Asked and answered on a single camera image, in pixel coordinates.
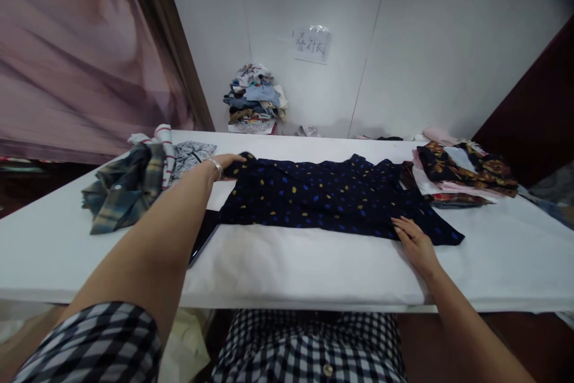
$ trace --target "white wall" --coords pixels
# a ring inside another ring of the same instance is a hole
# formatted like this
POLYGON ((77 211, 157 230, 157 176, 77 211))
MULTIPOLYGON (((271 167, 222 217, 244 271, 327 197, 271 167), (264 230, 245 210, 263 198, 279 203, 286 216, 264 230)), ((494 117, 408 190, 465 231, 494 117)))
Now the white wall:
POLYGON ((350 136, 472 137, 573 13, 572 0, 382 0, 350 136))
POLYGON ((244 63, 271 69, 287 132, 470 137, 574 13, 572 0, 175 0, 216 130, 244 63), (333 34, 328 65, 294 60, 292 31, 333 34))

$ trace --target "black and white checkered shirt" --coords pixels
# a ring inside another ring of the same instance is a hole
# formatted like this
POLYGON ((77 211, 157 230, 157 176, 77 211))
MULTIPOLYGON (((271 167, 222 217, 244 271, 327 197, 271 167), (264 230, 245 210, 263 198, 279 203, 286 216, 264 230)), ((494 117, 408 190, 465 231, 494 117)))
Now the black and white checkered shirt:
MULTIPOLYGON (((154 382, 160 357, 151 316, 110 302, 57 326, 14 382, 154 382)), ((212 381, 405 382, 395 316, 344 313, 327 323, 294 311, 240 310, 212 381)))

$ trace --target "white tablecloth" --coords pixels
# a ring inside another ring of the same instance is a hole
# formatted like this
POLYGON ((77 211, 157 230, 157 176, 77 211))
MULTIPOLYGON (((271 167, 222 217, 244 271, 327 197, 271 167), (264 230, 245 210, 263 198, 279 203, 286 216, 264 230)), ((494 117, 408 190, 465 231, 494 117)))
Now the white tablecloth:
MULTIPOLYGON (((417 143, 174 131, 217 153, 251 151, 277 160, 372 163, 412 159, 417 143)), ((125 233, 90 236, 81 208, 87 174, 0 220, 0 298, 69 302, 125 233)), ((216 183, 219 210, 233 182, 216 183)), ((574 232, 517 197, 466 210, 437 211, 466 235, 436 248, 440 262, 479 311, 574 310, 574 232)), ((321 229, 221 225, 188 271, 181 305, 310 310, 432 311, 424 282, 401 245, 321 229)))

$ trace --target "plaid shirt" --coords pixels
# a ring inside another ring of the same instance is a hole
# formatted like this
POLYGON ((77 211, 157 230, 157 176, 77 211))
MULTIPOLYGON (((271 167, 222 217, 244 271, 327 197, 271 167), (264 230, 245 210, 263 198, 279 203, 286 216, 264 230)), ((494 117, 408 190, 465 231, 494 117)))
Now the plaid shirt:
MULTIPOLYGON (((109 302, 57 326, 13 381, 155 382, 160 357, 151 316, 109 302)), ((332 323, 303 323, 294 311, 240 310, 212 381, 406 382, 395 316, 343 313, 332 323)))
POLYGON ((91 235, 132 226, 161 193, 165 153, 161 144, 137 144, 123 159, 97 173, 97 181, 82 190, 83 208, 94 219, 91 235))

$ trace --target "pink curtain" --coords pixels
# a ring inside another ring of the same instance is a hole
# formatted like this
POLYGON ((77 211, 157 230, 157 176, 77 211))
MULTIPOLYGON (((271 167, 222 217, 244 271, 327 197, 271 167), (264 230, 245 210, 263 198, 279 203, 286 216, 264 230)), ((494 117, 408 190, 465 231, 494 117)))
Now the pink curtain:
POLYGON ((101 164, 160 123, 193 129, 137 0, 0 0, 0 155, 101 164))

